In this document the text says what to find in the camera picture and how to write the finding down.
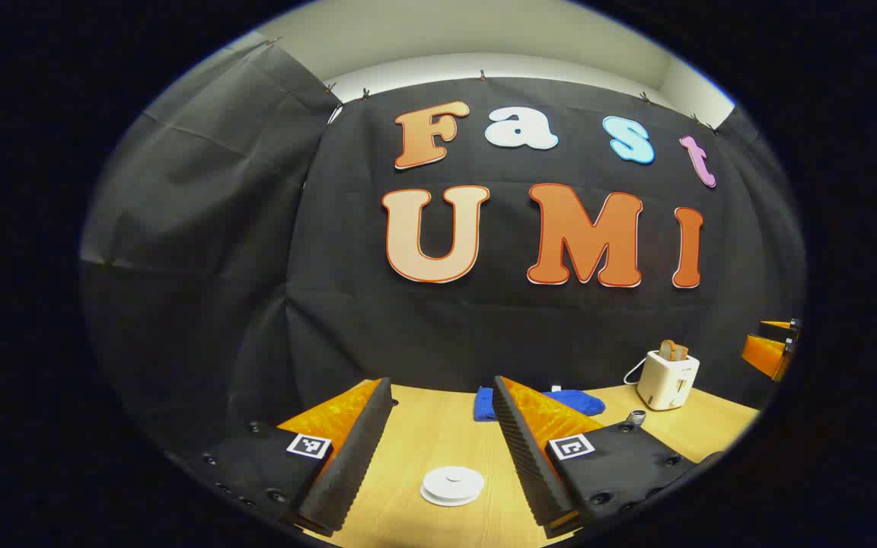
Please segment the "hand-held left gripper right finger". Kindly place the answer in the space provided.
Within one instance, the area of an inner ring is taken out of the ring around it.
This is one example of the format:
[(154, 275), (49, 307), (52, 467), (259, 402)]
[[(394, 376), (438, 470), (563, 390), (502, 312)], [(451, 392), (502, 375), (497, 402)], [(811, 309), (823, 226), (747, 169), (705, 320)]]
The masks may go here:
[(722, 458), (693, 461), (637, 421), (605, 426), (505, 377), (494, 379), (492, 408), (549, 538), (619, 526)]

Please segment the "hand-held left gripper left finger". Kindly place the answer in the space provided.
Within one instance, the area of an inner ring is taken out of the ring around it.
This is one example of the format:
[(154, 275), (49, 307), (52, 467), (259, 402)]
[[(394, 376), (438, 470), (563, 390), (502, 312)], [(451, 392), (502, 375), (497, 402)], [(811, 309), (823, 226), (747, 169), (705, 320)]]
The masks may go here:
[(373, 379), (278, 425), (254, 421), (180, 465), (269, 526), (341, 530), (393, 409), (392, 382)]

